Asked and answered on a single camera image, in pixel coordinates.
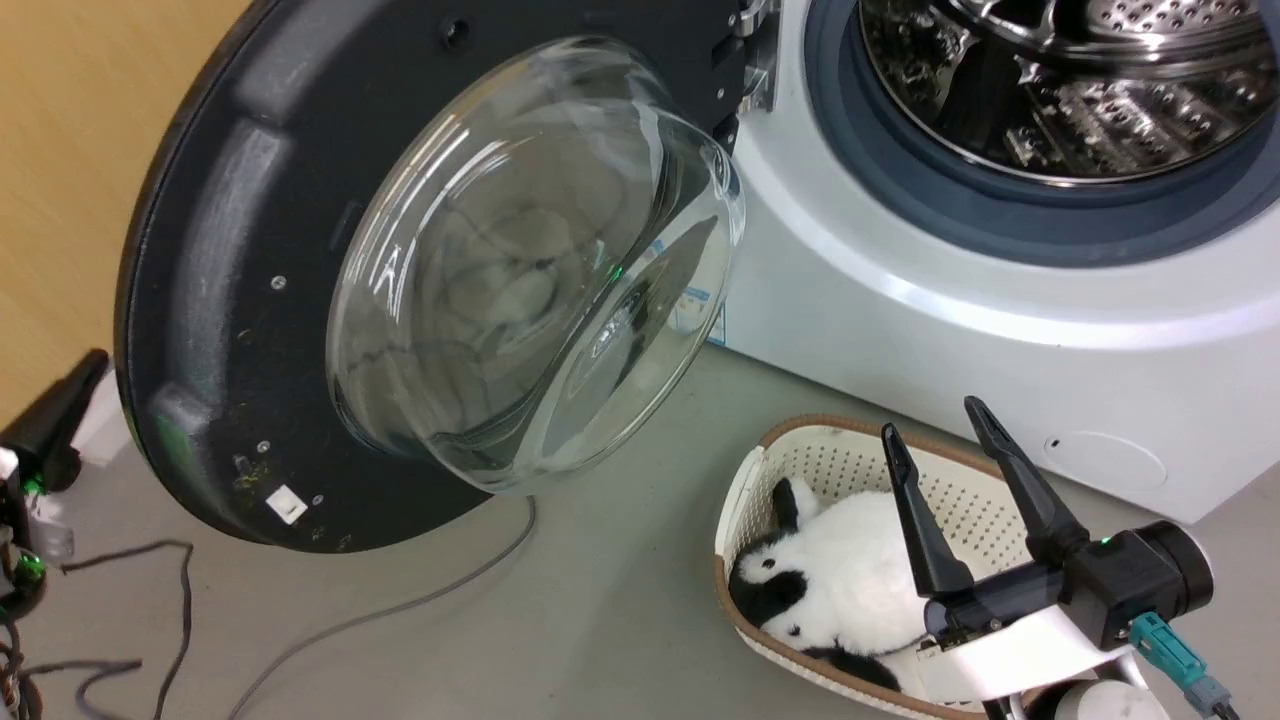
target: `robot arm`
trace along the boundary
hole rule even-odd
[[[1009,483],[1032,561],[974,582],[920,495],[906,443],[884,425],[881,439],[916,592],[929,600],[931,638],[919,669],[932,700],[980,700],[988,716],[1021,720],[1023,692],[1096,670],[1101,680],[1056,697],[1059,710],[1044,717],[1083,720],[1140,705],[1146,715],[1138,716],[1165,719],[1137,670],[1137,650],[1204,717],[1236,717],[1229,693],[1167,625],[1212,600],[1212,573],[1196,541],[1164,520],[1092,539],[986,404],[968,397],[965,410]]]

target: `plush toy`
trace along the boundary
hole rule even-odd
[[[850,495],[823,510],[800,478],[773,488],[778,529],[739,552],[730,597],[783,644],[870,683],[920,697],[924,635],[893,496]]]

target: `white laundry basket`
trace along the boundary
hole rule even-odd
[[[993,462],[910,434],[904,439],[920,470],[920,491],[974,578],[1030,560],[1027,529]],[[902,717],[984,719],[978,703],[934,705],[841,673],[742,618],[730,600],[728,571],[742,546],[776,527],[771,492],[786,477],[804,478],[824,503],[855,492],[891,489],[877,427],[835,415],[805,415],[764,436],[739,468],[716,530],[716,594],[742,641],[806,680]]]

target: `washing machine panel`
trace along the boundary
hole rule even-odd
[[[349,552],[605,456],[722,302],[755,18],[253,3],[122,261],[122,397],[160,480],[227,533]]]

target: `washing machine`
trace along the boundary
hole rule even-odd
[[[131,430],[352,552],[580,477],[708,340],[1194,520],[1280,452],[1274,5],[256,0],[129,228]]]
[[[780,10],[730,347],[1187,523],[1280,460],[1274,3]]]

